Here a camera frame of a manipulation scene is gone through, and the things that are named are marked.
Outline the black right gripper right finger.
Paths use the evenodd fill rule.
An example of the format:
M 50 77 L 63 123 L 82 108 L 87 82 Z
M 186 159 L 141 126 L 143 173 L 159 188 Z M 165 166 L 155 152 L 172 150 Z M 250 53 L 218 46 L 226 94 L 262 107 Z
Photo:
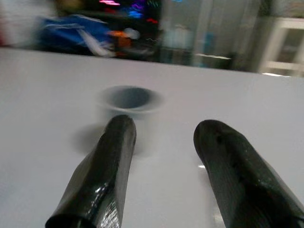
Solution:
M 303 204 L 243 134 L 204 120 L 193 141 L 227 228 L 303 227 Z

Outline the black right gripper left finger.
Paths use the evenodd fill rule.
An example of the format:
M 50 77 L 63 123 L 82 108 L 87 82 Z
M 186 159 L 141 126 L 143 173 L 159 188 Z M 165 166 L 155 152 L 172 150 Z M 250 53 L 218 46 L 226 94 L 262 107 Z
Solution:
M 120 228 L 136 126 L 113 117 L 96 147 L 76 167 L 47 228 Z

